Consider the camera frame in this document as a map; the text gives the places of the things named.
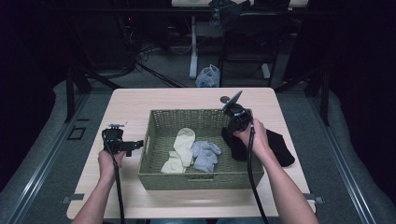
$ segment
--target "metal rail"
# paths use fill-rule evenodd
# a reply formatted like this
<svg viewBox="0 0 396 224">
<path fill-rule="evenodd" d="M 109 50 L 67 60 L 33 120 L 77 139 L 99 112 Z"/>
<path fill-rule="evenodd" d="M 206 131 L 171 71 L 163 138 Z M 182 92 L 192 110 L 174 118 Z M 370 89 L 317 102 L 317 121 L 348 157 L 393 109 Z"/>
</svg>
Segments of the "metal rail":
<svg viewBox="0 0 396 224">
<path fill-rule="evenodd" d="M 73 125 L 77 120 L 79 112 L 82 110 L 85 103 L 88 101 L 89 95 L 82 94 L 76 104 L 76 115 L 73 116 L 70 122 L 65 123 L 59 132 L 58 136 L 55 138 L 55 142 L 51 149 L 48 151 L 47 155 L 44 156 L 43 160 L 38 164 L 35 172 L 30 178 L 28 184 L 26 185 L 21 197 L 19 198 L 14 211 L 8 219 L 7 223 L 22 223 L 24 216 L 26 215 L 30 205 L 32 204 L 35 196 L 43 185 L 50 169 L 55 163 L 61 149 L 64 139 L 67 138 L 67 134 L 73 129 Z"/>
<path fill-rule="evenodd" d="M 331 153 L 332 157 L 334 158 L 335 165 L 340 172 L 340 176 L 342 177 L 344 184 L 346 185 L 346 190 L 348 191 L 349 196 L 355 205 L 356 211 L 361 218 L 361 223 L 376 223 L 375 218 L 370 211 L 370 207 L 364 199 L 363 194 L 361 193 L 361 188 L 359 187 L 358 183 L 355 180 L 355 177 L 351 173 L 344 154 L 340 146 L 338 145 L 337 140 L 332 134 L 331 127 L 327 126 L 321 119 L 318 101 L 315 100 L 313 97 L 308 97 L 308 102 L 311 105 L 312 109 L 317 112 L 314 113 L 315 117 L 317 118 L 321 129 L 326 134 L 326 137 L 331 145 Z"/>
</svg>

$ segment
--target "chair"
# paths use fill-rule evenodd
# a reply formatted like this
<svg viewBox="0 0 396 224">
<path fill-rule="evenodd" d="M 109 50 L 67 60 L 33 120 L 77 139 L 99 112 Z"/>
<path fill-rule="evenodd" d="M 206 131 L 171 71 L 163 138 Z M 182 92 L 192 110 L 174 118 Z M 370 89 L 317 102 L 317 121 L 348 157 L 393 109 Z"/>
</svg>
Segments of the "chair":
<svg viewBox="0 0 396 224">
<path fill-rule="evenodd" d="M 233 27 L 223 31 L 219 56 L 222 87 L 224 62 L 257 63 L 261 70 L 265 63 L 271 64 L 267 86 L 271 86 L 276 67 L 279 45 L 290 26 L 290 20 L 280 15 L 263 15 L 260 12 L 241 13 Z"/>
</svg>

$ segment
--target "plastic bag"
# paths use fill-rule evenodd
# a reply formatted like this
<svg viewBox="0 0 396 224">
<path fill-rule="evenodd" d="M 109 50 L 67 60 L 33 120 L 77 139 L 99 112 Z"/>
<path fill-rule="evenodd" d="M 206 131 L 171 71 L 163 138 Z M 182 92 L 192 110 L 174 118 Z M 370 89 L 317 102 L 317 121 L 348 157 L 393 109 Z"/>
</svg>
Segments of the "plastic bag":
<svg viewBox="0 0 396 224">
<path fill-rule="evenodd" d="M 220 71 L 215 66 L 210 64 L 201 70 L 198 77 L 195 79 L 195 85 L 198 88 L 216 88 L 220 84 Z"/>
</svg>

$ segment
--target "human hand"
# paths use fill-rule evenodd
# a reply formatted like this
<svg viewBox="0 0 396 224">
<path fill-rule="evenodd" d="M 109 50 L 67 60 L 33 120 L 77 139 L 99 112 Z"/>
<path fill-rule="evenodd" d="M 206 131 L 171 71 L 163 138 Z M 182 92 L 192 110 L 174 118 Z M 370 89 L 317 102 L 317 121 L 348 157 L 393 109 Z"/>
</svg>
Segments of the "human hand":
<svg viewBox="0 0 396 224">
<path fill-rule="evenodd" d="M 122 166 L 122 158 L 125 156 L 126 152 L 121 151 L 118 154 L 114 155 L 119 168 Z M 107 150 L 103 149 L 99 152 L 99 168 L 100 168 L 100 178 L 107 179 L 107 180 L 115 180 L 115 173 L 114 173 L 114 164 L 113 159 L 111 158 L 110 153 Z"/>
<path fill-rule="evenodd" d="M 255 131 L 253 139 L 253 151 L 257 153 L 262 150 L 271 150 L 268 144 L 267 130 L 265 129 L 262 122 L 260 122 L 258 119 L 254 119 L 252 122 Z M 233 133 L 234 136 L 239 137 L 242 140 L 245 146 L 247 146 L 249 142 L 250 128 L 250 125 L 248 125 L 246 130 L 242 132 L 236 131 Z"/>
</svg>

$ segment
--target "wooden table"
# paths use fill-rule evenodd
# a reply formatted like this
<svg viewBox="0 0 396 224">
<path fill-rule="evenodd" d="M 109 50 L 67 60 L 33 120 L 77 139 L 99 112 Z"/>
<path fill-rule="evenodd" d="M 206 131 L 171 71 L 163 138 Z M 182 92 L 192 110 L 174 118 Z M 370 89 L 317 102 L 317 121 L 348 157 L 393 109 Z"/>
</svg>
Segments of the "wooden table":
<svg viewBox="0 0 396 224">
<path fill-rule="evenodd" d="M 107 128 L 107 124 L 126 124 L 122 128 L 124 141 L 143 140 L 151 109 L 221 109 L 223 103 L 220 102 L 220 97 L 232 97 L 240 90 L 243 92 L 238 104 L 252 109 L 254 117 L 260 119 L 267 129 L 283 135 L 288 149 L 296 158 L 295 163 L 285 170 L 303 193 L 309 193 L 288 127 L 272 89 L 118 89 L 113 92 L 109 101 L 76 188 L 75 193 L 84 194 L 84 199 L 72 201 L 67 216 L 76 216 L 97 183 L 97 157 L 103 148 L 101 131 Z M 126 218 L 260 216 L 251 189 L 145 190 L 137 176 L 140 153 L 141 150 L 138 149 L 133 151 L 132 157 L 124 158 L 120 170 Z M 264 175 L 257 190 L 265 214 L 268 217 L 278 216 L 267 175 Z M 116 184 L 110 192 L 105 217 L 120 217 Z"/>
</svg>

